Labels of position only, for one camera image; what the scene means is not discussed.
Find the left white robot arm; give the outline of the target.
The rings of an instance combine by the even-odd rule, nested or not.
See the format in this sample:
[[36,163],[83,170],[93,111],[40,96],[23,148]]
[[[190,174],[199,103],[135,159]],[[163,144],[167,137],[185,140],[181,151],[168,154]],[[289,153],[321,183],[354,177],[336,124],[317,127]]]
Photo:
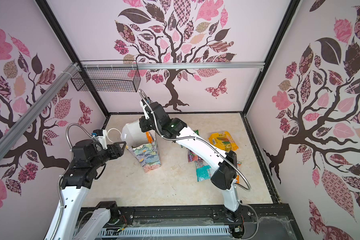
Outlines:
[[92,183],[100,177],[97,170],[124,154],[126,142],[116,142],[103,147],[95,140],[82,140],[73,148],[73,160],[58,180],[59,203],[47,240],[72,240],[84,200]]

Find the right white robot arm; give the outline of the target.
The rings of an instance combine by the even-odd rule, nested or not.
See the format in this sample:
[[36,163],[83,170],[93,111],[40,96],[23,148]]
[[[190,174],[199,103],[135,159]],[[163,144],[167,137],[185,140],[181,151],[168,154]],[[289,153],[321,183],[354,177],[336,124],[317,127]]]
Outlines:
[[197,135],[188,125],[178,119],[170,118],[157,102],[140,102],[144,116],[139,125],[143,133],[155,131],[162,139],[171,141],[192,151],[211,167],[211,182],[221,190],[224,200],[224,214],[230,222],[236,222],[241,215],[240,200],[235,188],[237,175],[237,155],[216,148]]

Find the purple candy snack bag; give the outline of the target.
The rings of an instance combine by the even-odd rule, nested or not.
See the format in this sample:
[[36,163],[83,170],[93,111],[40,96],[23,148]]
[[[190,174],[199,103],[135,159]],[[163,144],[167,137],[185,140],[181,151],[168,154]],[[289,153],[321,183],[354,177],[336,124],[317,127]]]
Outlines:
[[194,152],[192,152],[191,150],[188,150],[188,162],[197,162],[197,161],[202,161],[203,159],[200,158],[198,155],[196,155]]

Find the patterned paper bag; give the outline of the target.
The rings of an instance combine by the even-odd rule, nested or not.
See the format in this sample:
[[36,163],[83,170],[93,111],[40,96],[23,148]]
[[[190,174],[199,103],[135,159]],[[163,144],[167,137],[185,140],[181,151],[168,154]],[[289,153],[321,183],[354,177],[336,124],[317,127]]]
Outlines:
[[107,130],[107,139],[113,143],[109,138],[111,131],[120,134],[121,141],[127,143],[126,149],[136,158],[145,173],[162,165],[155,131],[148,131],[154,139],[152,144],[148,142],[146,133],[142,133],[138,121],[126,124],[121,131],[116,128]]

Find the orange white snack bag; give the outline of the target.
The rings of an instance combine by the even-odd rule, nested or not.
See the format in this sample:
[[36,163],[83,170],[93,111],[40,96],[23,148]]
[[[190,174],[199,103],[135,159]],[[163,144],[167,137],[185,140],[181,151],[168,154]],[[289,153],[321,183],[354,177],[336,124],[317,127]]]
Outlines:
[[149,132],[146,132],[146,137],[150,144],[152,144],[154,142],[154,139]]

